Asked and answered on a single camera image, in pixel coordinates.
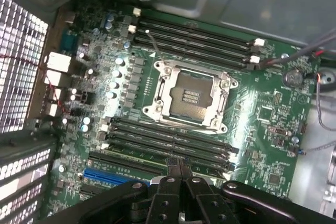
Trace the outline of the blue serial port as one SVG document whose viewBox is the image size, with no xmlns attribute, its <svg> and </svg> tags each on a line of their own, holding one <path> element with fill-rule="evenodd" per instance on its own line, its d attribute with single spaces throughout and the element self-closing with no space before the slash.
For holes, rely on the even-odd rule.
<svg viewBox="0 0 336 224">
<path fill-rule="evenodd" d="M 59 51 L 74 53 L 77 50 L 78 34 L 71 30 L 64 30 L 59 44 Z"/>
</svg>

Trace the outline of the grey metal PC case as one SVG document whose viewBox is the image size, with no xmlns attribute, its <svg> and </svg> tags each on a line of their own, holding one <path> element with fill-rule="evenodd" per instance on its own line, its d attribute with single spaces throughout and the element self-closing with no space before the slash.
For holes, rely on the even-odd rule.
<svg viewBox="0 0 336 224">
<path fill-rule="evenodd" d="M 62 107 L 57 92 L 69 87 L 44 80 L 51 70 L 48 56 L 58 52 L 79 1 L 0 0 L 0 224 L 39 224 L 51 216 L 45 212 L 46 199 L 61 146 L 60 119 L 51 112 Z M 276 40 L 295 46 L 295 52 L 336 27 L 336 0 L 97 1 L 106 8 L 118 4 L 149 9 Z M 319 68 L 301 149 L 336 140 L 336 40 L 305 56 L 318 60 Z M 148 186 L 169 174 L 168 163 L 175 158 L 167 160 L 166 175 L 152 178 Z M 185 159 L 176 159 L 214 190 L 228 181 L 239 182 L 231 179 L 215 186 L 194 175 Z M 192 210 L 186 190 L 182 177 L 178 224 L 202 224 L 199 215 L 186 216 Z M 276 197 L 292 202 L 290 210 L 300 224 L 336 224 L 336 145 L 299 155 L 288 196 Z"/>
</svg>

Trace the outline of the silver coin cell battery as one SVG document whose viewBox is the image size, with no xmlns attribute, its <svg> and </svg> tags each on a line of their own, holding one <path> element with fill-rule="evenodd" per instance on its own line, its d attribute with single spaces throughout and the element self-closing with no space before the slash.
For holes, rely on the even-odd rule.
<svg viewBox="0 0 336 224">
<path fill-rule="evenodd" d="M 299 69 L 290 69 L 282 76 L 283 84 L 290 88 L 299 88 L 303 85 L 303 73 Z"/>
</svg>

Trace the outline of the silver rear port block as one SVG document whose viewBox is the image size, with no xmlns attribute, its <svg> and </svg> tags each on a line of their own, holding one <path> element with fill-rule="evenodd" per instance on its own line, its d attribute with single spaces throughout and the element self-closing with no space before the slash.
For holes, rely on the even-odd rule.
<svg viewBox="0 0 336 224">
<path fill-rule="evenodd" d="M 67 73 L 70 68 L 71 60 L 71 56 L 50 52 L 48 56 L 47 67 L 51 70 Z"/>
<path fill-rule="evenodd" d="M 68 88 L 71 85 L 71 76 L 63 72 L 47 70 L 44 83 L 55 87 Z"/>
</svg>

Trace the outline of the blue expansion slot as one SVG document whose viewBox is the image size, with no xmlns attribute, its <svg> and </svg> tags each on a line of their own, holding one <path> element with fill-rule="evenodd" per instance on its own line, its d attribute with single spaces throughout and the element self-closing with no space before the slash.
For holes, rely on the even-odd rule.
<svg viewBox="0 0 336 224">
<path fill-rule="evenodd" d="M 86 179 L 110 186 L 119 186 L 131 180 L 141 181 L 149 185 L 150 180 L 156 176 L 156 174 L 128 168 L 118 168 L 112 171 L 85 168 L 82 175 Z"/>
</svg>

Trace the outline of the long black expansion slot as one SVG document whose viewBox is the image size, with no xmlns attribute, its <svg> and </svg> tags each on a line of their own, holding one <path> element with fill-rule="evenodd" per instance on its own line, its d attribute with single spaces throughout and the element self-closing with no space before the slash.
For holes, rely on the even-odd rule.
<svg viewBox="0 0 336 224">
<path fill-rule="evenodd" d="M 166 168 L 142 161 L 138 158 L 129 159 L 119 154 L 109 155 L 90 151 L 86 166 L 104 172 L 110 172 L 143 181 L 150 181 L 153 177 L 166 175 Z"/>
</svg>

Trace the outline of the thin metal locking lever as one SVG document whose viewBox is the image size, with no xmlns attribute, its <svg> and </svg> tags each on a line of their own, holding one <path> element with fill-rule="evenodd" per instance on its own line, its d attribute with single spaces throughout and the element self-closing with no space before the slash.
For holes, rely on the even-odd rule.
<svg viewBox="0 0 336 224">
<path fill-rule="evenodd" d="M 150 38 L 150 40 L 151 40 L 151 42 L 152 42 L 152 45 L 153 45 L 153 47 L 154 47 L 154 50 L 155 50 L 157 56 L 161 59 L 162 62 L 165 62 L 164 57 L 162 56 L 162 54 L 161 54 L 161 52 L 160 52 L 160 50 L 159 50 L 159 48 L 158 48 L 158 45 L 157 45 L 157 43 L 156 43 L 156 41 L 155 41 L 153 35 L 151 34 L 150 30 L 149 30 L 149 29 L 146 29 L 146 30 L 145 30 L 145 33 L 146 33 L 147 36 Z"/>
</svg>

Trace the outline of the black RAM slot white latches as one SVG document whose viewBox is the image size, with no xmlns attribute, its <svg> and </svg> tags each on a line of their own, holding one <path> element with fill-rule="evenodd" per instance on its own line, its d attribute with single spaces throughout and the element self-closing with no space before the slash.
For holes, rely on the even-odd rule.
<svg viewBox="0 0 336 224">
<path fill-rule="evenodd" d="M 171 47 L 184 52 L 223 57 L 243 63 L 249 62 L 251 56 L 258 56 L 260 53 L 259 48 L 251 41 L 184 25 L 141 22 L 134 41 L 150 46 L 156 42 L 161 50 Z"/>
<path fill-rule="evenodd" d="M 183 158 L 188 162 L 193 172 L 207 175 L 210 177 L 224 178 L 226 176 L 230 176 L 235 169 L 235 165 L 229 161 L 216 163 L 209 160 L 201 159 L 197 156 L 156 150 L 152 147 L 147 147 L 144 145 L 131 145 L 131 143 L 129 142 L 111 142 L 109 143 L 109 146 L 104 148 L 104 150 L 162 165 L 165 164 L 167 160 L 171 157 Z"/>
<path fill-rule="evenodd" d="M 138 144 L 155 151 L 178 154 L 197 161 L 203 160 L 214 164 L 223 164 L 233 155 L 239 153 L 238 148 L 228 143 L 154 127 L 112 124 L 103 128 L 102 132 L 106 135 L 106 140 Z"/>
<path fill-rule="evenodd" d="M 163 19 L 163 20 L 166 20 L 166 21 L 170 21 L 170 22 L 174 22 L 174 23 L 178 23 L 178 24 L 184 24 L 184 25 L 186 25 L 188 23 L 191 23 L 191 24 L 195 25 L 197 28 L 201 28 L 201 29 L 204 29 L 206 31 L 211 31 L 211 32 L 222 34 L 222 35 L 228 35 L 228 36 L 232 36 L 232 37 L 235 37 L 235 38 L 240 38 L 240 39 L 243 39 L 243 40 L 253 41 L 255 46 L 263 47 L 263 46 L 266 45 L 266 39 L 264 39 L 264 38 L 258 38 L 258 37 L 255 37 L 253 35 L 243 34 L 241 32 L 234 31 L 234 30 L 231 30 L 231 29 L 226 29 L 226 28 L 223 28 L 223 27 L 219 27 L 219 26 L 215 26 L 215 25 L 211 25 L 211 24 L 206 24 L 206 23 L 203 23 L 203 22 L 197 22 L 197 21 L 192 20 L 192 19 L 187 19 L 187 18 L 183 18 L 183 17 L 171 15 L 171 14 L 166 14 L 166 13 L 163 13 L 163 12 L 144 9 L 141 12 L 141 16 L 137 18 L 137 21 L 138 21 L 138 19 L 140 19 L 142 17 L 159 18 L 159 19 Z"/>
</svg>

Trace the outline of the silver CPU socket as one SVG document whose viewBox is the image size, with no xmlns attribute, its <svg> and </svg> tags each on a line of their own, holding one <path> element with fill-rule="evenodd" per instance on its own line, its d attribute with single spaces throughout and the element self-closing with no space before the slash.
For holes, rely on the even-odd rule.
<svg viewBox="0 0 336 224">
<path fill-rule="evenodd" d="M 228 72 L 176 60 L 156 61 L 152 104 L 142 112 L 156 123 L 204 134 L 224 134 L 229 93 L 239 84 Z"/>
</svg>

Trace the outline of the short black expansion slot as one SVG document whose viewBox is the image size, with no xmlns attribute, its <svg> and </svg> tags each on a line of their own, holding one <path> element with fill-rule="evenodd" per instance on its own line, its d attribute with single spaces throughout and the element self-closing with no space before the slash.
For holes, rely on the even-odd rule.
<svg viewBox="0 0 336 224">
<path fill-rule="evenodd" d="M 80 200 L 84 201 L 90 197 L 93 197 L 95 195 L 99 195 L 102 192 L 104 192 L 105 189 L 104 188 L 99 188 L 96 186 L 92 186 L 92 185 L 82 185 L 80 190 L 79 190 L 79 198 Z"/>
</svg>

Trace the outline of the green motherboard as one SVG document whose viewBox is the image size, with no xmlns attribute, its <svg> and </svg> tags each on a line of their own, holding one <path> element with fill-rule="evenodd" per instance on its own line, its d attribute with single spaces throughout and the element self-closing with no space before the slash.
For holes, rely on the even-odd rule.
<svg viewBox="0 0 336 224">
<path fill-rule="evenodd" d="M 161 52 L 165 61 L 226 71 L 239 84 L 229 93 L 223 118 L 228 127 L 226 133 L 204 134 L 172 128 L 156 123 L 142 112 L 145 106 L 152 104 L 159 77 L 153 64 L 161 61 L 154 48 L 142 48 L 133 42 L 136 20 L 142 11 L 118 4 L 106 8 L 97 0 L 82 0 L 75 6 L 65 30 L 78 34 L 77 50 L 74 53 L 58 50 L 57 53 L 71 56 L 71 61 L 81 65 L 83 74 L 73 74 L 70 87 L 57 92 L 62 107 L 51 112 L 60 119 L 61 146 L 51 172 L 46 214 L 55 214 L 81 201 L 79 190 L 84 184 L 104 189 L 115 187 L 82 175 L 85 168 L 89 168 L 86 162 L 90 151 L 119 154 L 104 150 L 109 142 L 102 132 L 107 125 L 101 123 L 105 117 L 115 116 L 228 143 L 239 149 L 239 153 L 229 159 L 235 164 L 230 176 L 218 178 L 193 172 L 194 175 L 209 179 L 215 186 L 233 179 L 276 196 L 288 196 L 307 126 L 319 61 L 312 56 L 302 56 L 285 66 L 255 70 L 254 65 L 264 59 L 288 56 L 297 50 L 295 46 L 270 39 L 266 39 L 259 55 L 251 56 L 250 63 L 242 70 Z M 126 41 L 131 43 L 130 50 L 123 48 Z M 124 59 L 124 66 L 116 65 L 117 57 Z M 290 88 L 283 84 L 282 76 L 290 69 L 303 73 L 301 87 Z M 114 78 L 113 70 L 119 70 L 122 77 Z M 117 82 L 119 88 L 110 89 L 111 81 Z M 108 99 L 106 94 L 110 91 L 118 97 Z"/>
</svg>

